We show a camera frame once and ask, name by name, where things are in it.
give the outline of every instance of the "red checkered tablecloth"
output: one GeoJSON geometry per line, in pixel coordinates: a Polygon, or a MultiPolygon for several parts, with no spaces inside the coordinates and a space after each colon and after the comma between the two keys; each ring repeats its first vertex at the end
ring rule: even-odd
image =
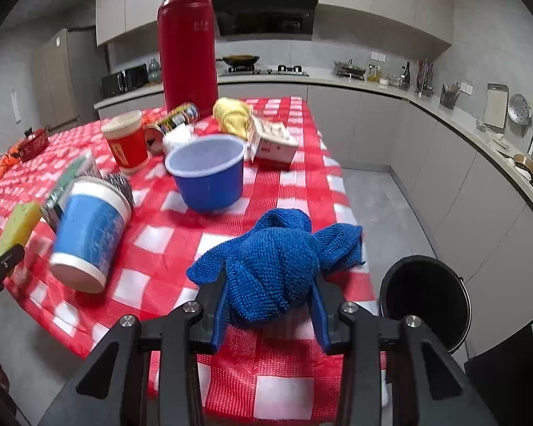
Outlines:
{"type": "MultiPolygon", "coordinates": [[[[186,269],[205,251],[251,229],[271,208],[299,208],[317,231],[335,222],[356,223],[339,164],[331,156],[301,98],[251,99],[254,109],[282,121],[299,143],[289,171],[244,165],[243,196],[225,210],[199,214],[186,207],[163,157],[131,176],[136,208],[115,255],[105,293],[75,292],[48,272],[54,233],[38,223],[26,257],[7,289],[18,304],[69,349],[86,357],[124,314],[141,320],[166,315],[191,300],[197,286],[186,269]]],[[[165,110],[145,111],[146,116],[165,110]]],[[[198,133],[214,127],[197,124],[198,133]]],[[[0,234],[14,205],[43,202],[68,163],[91,149],[101,171],[116,171],[99,122],[50,138],[35,159],[12,168],[0,181],[0,234]]],[[[377,313],[367,264],[330,278],[348,300],[377,313]]],[[[159,353],[152,355],[149,385],[158,390],[159,353]]],[[[324,355],[307,309],[280,317],[260,331],[229,327],[215,356],[198,356],[206,413],[241,419],[333,421],[340,390],[341,356],[324,355]]]]}

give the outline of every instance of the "blue towel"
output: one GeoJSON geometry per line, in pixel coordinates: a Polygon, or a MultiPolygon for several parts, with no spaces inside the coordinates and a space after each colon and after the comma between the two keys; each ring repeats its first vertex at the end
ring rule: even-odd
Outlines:
{"type": "Polygon", "coordinates": [[[243,325],[272,319],[304,303],[317,274],[363,263],[360,226],[339,223],[311,232],[302,211],[272,209],[246,234],[203,254],[188,277],[197,285],[213,282],[226,261],[231,320],[243,325]]]}

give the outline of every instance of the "blue label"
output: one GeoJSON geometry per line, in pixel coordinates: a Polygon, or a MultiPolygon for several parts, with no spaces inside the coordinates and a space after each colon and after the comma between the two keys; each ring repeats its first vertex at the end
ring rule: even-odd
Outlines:
{"type": "Polygon", "coordinates": [[[124,220],[112,205],[89,195],[72,195],[57,229],[53,253],[77,256],[108,277],[123,231],[124,220]]]}

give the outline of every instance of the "blue plastic bowl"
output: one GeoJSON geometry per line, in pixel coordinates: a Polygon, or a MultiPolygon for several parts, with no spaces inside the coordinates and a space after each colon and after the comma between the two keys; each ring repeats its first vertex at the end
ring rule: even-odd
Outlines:
{"type": "Polygon", "coordinates": [[[232,135],[204,136],[171,151],[165,160],[185,204],[205,212],[232,205],[243,193],[247,143],[232,135]]]}

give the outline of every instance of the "paper cup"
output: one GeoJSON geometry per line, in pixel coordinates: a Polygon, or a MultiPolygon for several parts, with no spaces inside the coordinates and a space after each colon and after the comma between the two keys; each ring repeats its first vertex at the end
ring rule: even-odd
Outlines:
{"type": "Polygon", "coordinates": [[[117,115],[101,127],[120,170],[131,174],[148,162],[148,151],[142,129],[142,112],[117,115]]]}
{"type": "Polygon", "coordinates": [[[49,270],[64,285],[100,293],[132,209],[124,195],[94,177],[75,180],[57,229],[49,270]]]}

